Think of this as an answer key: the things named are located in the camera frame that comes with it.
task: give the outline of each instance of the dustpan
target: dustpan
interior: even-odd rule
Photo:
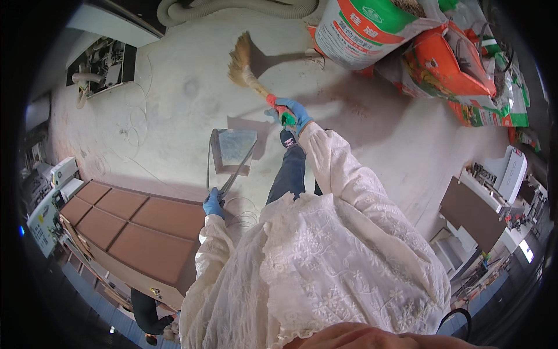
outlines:
[[[230,175],[227,182],[219,190],[218,200],[221,201],[232,187],[238,175],[250,173],[252,153],[258,139],[258,132],[252,130],[233,130],[230,128],[214,128],[211,132],[208,148],[208,168],[205,181],[208,192],[210,158],[213,154],[215,173]]]

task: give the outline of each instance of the blue glove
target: blue glove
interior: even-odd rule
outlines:
[[[300,135],[300,131],[302,131],[302,129],[304,128],[304,126],[306,126],[307,123],[314,120],[308,116],[308,113],[306,113],[306,109],[302,106],[302,104],[300,104],[297,101],[293,101],[292,99],[288,99],[288,98],[277,98],[275,104],[278,104],[280,106],[287,106],[287,108],[289,108],[292,111],[292,113],[295,115],[296,125],[294,131],[296,132],[297,136]],[[275,109],[273,108],[268,109],[263,113],[267,116],[271,116],[276,122],[281,124],[281,121],[279,119],[279,113]]]
[[[222,219],[225,219],[223,205],[225,205],[225,200],[221,200],[221,202],[219,202],[219,189],[213,187],[211,193],[206,198],[203,204],[205,214],[207,216],[209,216],[210,214],[216,214],[217,216],[221,216]]]

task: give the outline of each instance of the broom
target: broom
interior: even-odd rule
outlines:
[[[252,88],[261,97],[265,98],[267,104],[277,110],[280,115],[281,125],[294,126],[296,124],[294,114],[287,107],[276,105],[277,96],[270,93],[252,73],[250,68],[250,35],[247,31],[238,37],[234,51],[229,52],[229,55],[232,58],[229,64],[229,79],[241,87]]]

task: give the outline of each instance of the white hose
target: white hose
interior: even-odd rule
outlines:
[[[87,100],[87,95],[82,90],[78,94],[78,99],[75,101],[75,106],[78,109],[82,109],[85,105],[85,101]]]
[[[178,0],[162,0],[159,3],[157,19],[162,25],[174,27],[228,7],[248,8],[278,18],[303,18],[318,6],[318,0],[299,0],[296,5],[268,0],[210,0],[192,8],[184,8],[177,2]]]
[[[99,74],[93,73],[75,73],[71,76],[71,80],[74,82],[74,84],[77,84],[80,81],[94,81],[96,83],[99,83],[101,80],[103,80],[103,77]]]

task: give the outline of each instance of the lace sleeve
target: lace sleeve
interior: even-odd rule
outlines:
[[[188,335],[191,324],[234,250],[233,243],[227,235],[225,221],[215,214],[205,217],[205,227],[200,231],[200,242],[201,246],[196,254],[196,281],[186,292],[180,309],[179,332],[182,343],[186,342],[183,339]]]
[[[449,308],[449,280],[434,251],[387,197],[376,174],[351,154],[349,143],[336,132],[324,131],[315,123],[306,127],[299,143],[307,153],[322,192],[333,193],[362,212],[386,234],[403,241],[425,262],[422,276],[430,297],[442,308]]]

